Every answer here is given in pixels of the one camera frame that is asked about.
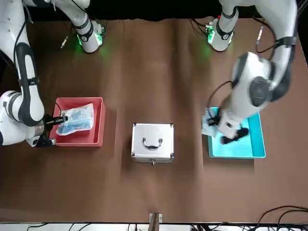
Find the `green led light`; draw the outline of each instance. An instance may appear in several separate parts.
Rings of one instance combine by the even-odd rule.
[[[207,35],[207,42],[209,44],[211,44],[213,42],[213,39],[214,39],[214,36],[215,36],[215,31],[211,31],[210,33],[208,33]]]
[[[232,34],[230,35],[230,40],[229,40],[229,44],[231,43],[231,40],[232,40],[232,36],[233,36],[233,32],[232,32]]]
[[[102,37],[102,35],[95,34],[95,38],[96,38],[96,40],[97,40],[97,43],[98,43],[99,45],[102,45],[102,43],[103,43],[103,37]]]
[[[77,38],[78,38],[78,41],[79,41],[79,45],[80,46],[82,46],[82,44],[81,44],[81,40],[80,40],[80,38],[79,38],[79,36],[77,35]]]

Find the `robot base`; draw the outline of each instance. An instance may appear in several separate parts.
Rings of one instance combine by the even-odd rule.
[[[209,23],[213,26],[214,32],[209,35],[211,38],[208,39],[208,43],[216,50],[216,51],[224,51],[227,49],[228,45],[231,43],[233,33],[229,36],[227,40],[223,40],[219,33],[217,32],[216,24],[218,23],[218,19],[214,19],[213,22]]]

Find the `case handle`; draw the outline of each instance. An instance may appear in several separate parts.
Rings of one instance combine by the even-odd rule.
[[[147,146],[146,145],[146,138],[145,137],[143,137],[143,139],[142,139],[142,144],[143,144],[143,146],[146,148],[146,149],[149,149],[149,150],[157,150],[161,145],[162,145],[162,142],[163,142],[163,139],[159,139],[158,140],[158,146],[154,146],[154,145],[149,145],[149,146]]]

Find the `black background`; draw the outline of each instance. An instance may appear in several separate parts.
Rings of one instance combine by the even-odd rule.
[[[255,7],[239,7],[240,18],[251,18],[259,16]],[[60,10],[54,13],[53,7],[37,8],[29,7],[32,20],[35,21],[57,21],[69,20]],[[159,1],[104,1],[92,0],[87,12],[91,19],[116,20],[116,19],[144,19],[159,21],[167,18],[204,18],[207,16],[217,17],[221,14],[221,5],[218,0],[196,0],[183,2],[159,2]],[[308,34],[306,32],[306,21],[308,18],[308,7],[299,16],[297,31],[303,47],[306,60],[308,59]],[[0,78],[3,74],[5,62],[0,60]]]

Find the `plastic bag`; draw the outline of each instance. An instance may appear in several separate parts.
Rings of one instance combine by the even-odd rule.
[[[62,113],[68,117],[68,120],[57,128],[56,133],[60,136],[66,136],[77,131],[91,130],[93,128],[94,109],[92,103],[62,111]]]

